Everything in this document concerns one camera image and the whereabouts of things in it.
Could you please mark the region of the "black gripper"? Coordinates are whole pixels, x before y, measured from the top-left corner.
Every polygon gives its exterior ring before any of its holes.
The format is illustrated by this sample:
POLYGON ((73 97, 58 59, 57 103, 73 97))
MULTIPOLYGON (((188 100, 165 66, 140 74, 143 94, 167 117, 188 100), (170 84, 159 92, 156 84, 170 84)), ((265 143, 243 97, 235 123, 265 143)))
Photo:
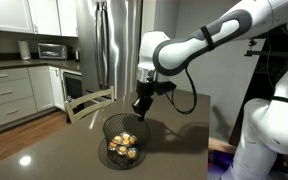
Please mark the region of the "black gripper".
POLYGON ((154 94, 154 84, 152 82, 142 83, 137 82, 136 87, 137 99, 132 104, 133 110, 135 113, 139 114, 139 120, 145 120, 145 114, 149 110, 153 99, 154 94))

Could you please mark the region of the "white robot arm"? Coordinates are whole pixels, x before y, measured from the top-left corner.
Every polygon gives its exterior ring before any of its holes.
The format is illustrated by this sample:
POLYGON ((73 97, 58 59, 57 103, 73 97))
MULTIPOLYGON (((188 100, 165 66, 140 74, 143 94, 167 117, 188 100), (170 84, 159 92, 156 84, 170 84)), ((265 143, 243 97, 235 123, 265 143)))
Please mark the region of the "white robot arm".
MULTIPOLYGON (((221 45, 256 38, 283 25, 288 25, 288 0, 241 0, 184 39, 171 39, 162 31, 145 33, 135 112, 146 114, 158 74, 175 76, 221 45)), ((268 180, 279 154, 288 155, 288 70, 274 86, 271 99, 254 98, 245 104, 239 144, 221 180, 268 180)))

